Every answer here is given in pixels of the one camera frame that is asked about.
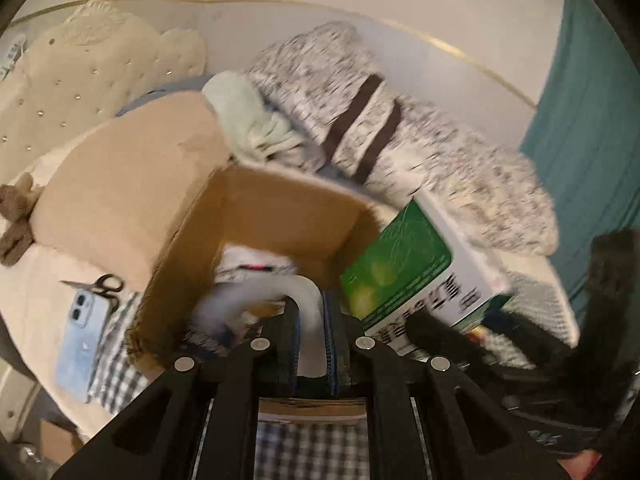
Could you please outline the person's hand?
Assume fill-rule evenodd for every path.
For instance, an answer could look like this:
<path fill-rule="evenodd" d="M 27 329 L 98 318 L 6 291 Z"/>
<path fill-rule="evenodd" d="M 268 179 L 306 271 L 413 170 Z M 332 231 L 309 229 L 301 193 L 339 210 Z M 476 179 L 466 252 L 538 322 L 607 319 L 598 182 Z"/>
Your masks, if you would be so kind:
<path fill-rule="evenodd" d="M 585 480 L 599 463 L 601 454 L 595 450 L 583 450 L 582 452 L 559 460 L 559 464 L 570 476 L 570 480 Z"/>

